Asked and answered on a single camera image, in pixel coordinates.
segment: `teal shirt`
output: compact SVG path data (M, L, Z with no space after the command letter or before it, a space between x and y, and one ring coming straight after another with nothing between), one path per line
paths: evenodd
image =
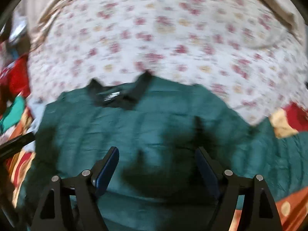
M136 83L110 90L91 83L47 105L18 208L35 209L52 176L76 176L116 146L120 160L98 200L110 231L205 229L215 201L194 160L196 117L209 155L238 176L263 175L276 201L308 186L306 132L277 139L268 119L248 125L200 85L153 77L142 96L127 96ZM133 106L105 101L117 92Z

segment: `white floral fabric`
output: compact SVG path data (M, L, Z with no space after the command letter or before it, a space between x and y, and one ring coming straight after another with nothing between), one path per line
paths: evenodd
M250 124L290 100L308 105L304 50L259 0L73 0L28 65L46 102L150 69L204 85Z

